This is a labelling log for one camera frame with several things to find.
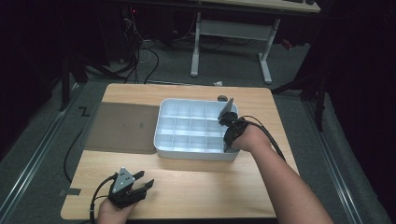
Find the storage box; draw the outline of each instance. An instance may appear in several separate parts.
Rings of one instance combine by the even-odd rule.
[[[226,126],[218,117],[226,102],[166,99],[160,105],[154,146],[168,159],[233,161],[239,150],[227,150]],[[238,113],[236,105],[232,111]]]

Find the table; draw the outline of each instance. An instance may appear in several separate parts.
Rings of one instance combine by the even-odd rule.
[[[103,102],[159,105],[166,98],[217,100],[233,97],[239,115],[259,119],[275,138],[288,164],[298,173],[271,92],[265,88],[108,85]],[[84,150],[71,184],[81,189],[68,195],[61,215],[65,219],[89,218],[91,198],[98,185],[124,166],[132,174],[144,170],[139,188],[155,179],[146,200],[130,219],[276,217],[262,178],[251,155],[241,151],[235,161],[171,160],[157,154],[126,154]],[[107,195],[109,184],[98,195]],[[100,199],[96,201],[97,213]]]
[[[307,3],[293,3],[282,0],[201,0],[199,3],[208,2],[216,4],[229,4],[242,7],[263,7],[279,10],[290,10],[299,12],[320,12],[320,7],[315,3],[313,5],[308,5]],[[274,42],[276,36],[276,31],[280,19],[277,18],[274,24],[271,25],[257,25],[257,24],[246,24],[238,22],[227,22],[227,21],[213,21],[213,20],[202,20],[201,13],[197,13],[196,29],[195,29],[195,45],[192,54],[191,62],[191,76],[198,76],[199,67],[199,41],[201,35],[216,35],[231,38],[245,38],[266,41],[266,44],[259,54],[259,62],[262,67],[262,75],[264,81],[267,84],[272,83],[271,74],[268,69],[267,57],[271,46]]]

